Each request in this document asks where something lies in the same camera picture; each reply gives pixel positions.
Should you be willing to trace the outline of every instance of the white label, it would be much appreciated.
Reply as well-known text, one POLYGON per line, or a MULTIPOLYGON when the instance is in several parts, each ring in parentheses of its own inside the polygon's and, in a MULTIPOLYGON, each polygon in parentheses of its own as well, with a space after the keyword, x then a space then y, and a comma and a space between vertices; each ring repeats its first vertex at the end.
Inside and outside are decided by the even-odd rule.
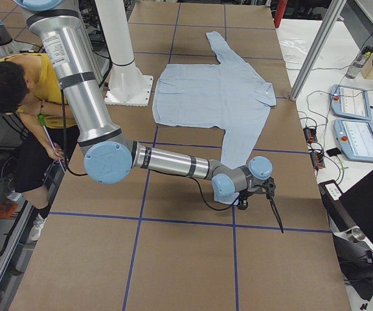
POLYGON ((58 34, 45 39, 43 44, 54 68, 62 65, 63 63, 70 62, 70 58, 65 51, 63 41, 58 34))
POLYGON ((339 200, 340 196, 342 195, 339 189, 336 187, 334 183, 329 183, 325 185, 326 189, 328 189, 328 192, 332 196, 332 198, 336 201, 339 200))

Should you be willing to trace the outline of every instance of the white sneaker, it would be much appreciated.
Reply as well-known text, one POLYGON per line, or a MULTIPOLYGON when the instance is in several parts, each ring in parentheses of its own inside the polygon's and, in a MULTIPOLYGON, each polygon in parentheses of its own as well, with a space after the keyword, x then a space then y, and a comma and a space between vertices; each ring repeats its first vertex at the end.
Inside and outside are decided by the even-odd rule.
POLYGON ((41 230, 44 228, 46 219, 42 218, 40 214, 37 215, 36 219, 33 222, 33 226, 30 230, 29 239, 30 241, 37 241, 41 235, 41 230))

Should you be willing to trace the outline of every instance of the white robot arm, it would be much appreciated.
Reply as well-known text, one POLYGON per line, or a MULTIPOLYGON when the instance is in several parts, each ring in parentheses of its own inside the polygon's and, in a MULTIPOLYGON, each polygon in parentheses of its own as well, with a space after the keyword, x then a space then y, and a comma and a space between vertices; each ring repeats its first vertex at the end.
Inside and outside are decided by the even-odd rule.
POLYGON ((247 197, 275 191, 273 169, 265 157, 255 157, 248 166, 229 169, 217 160, 200 159, 143 146, 122 134, 112 122, 78 35, 81 22, 75 0, 15 0, 22 6, 30 30, 47 51, 80 129, 78 144, 84 166, 94 180, 116 183, 133 167, 187 178, 209 179, 219 198, 240 193, 238 206, 247 207, 247 197))

